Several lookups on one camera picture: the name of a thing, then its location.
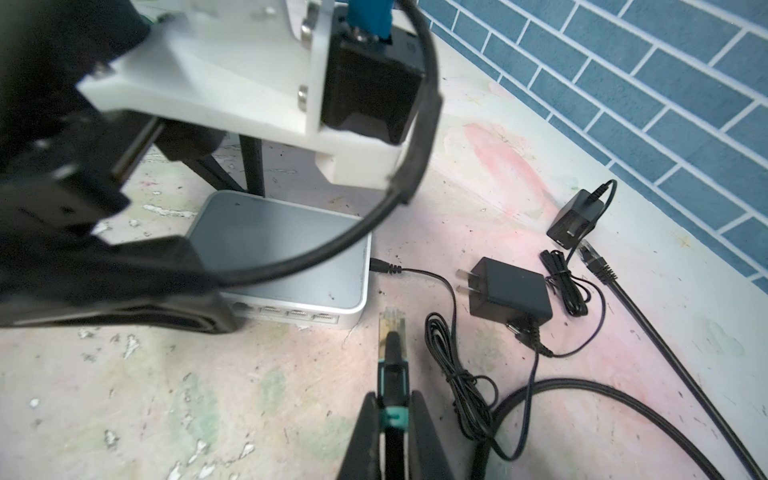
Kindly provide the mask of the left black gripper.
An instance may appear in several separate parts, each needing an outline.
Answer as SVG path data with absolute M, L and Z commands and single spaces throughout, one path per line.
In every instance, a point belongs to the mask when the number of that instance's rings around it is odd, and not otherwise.
M 128 206 L 147 149 L 209 166 L 224 132 L 136 111 L 98 111 L 84 77 L 138 47 L 151 26 L 128 1 L 1 5 L 1 234 L 72 240 Z M 55 248 L 1 242 L 4 329 L 144 325 L 228 334 L 240 322 L 184 237 Z

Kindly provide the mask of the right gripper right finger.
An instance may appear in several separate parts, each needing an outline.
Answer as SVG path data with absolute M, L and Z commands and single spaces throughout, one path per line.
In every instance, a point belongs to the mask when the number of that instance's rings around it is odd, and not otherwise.
M 410 479 L 454 479 L 424 397 L 416 390 L 409 402 L 408 471 Z

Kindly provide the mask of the white network switch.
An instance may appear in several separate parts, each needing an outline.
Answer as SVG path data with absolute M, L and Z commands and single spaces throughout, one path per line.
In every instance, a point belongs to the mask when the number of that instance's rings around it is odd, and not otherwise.
M 355 216 L 234 191 L 211 194 L 187 232 L 214 273 L 259 268 L 302 255 L 349 230 Z M 370 236 L 312 268 L 224 289 L 235 318 L 304 327 L 353 328 L 368 296 Z

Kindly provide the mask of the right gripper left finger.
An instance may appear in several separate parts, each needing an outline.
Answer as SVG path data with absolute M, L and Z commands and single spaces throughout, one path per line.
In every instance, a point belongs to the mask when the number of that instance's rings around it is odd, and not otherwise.
M 365 395 L 337 478 L 379 480 L 381 415 L 374 392 Z

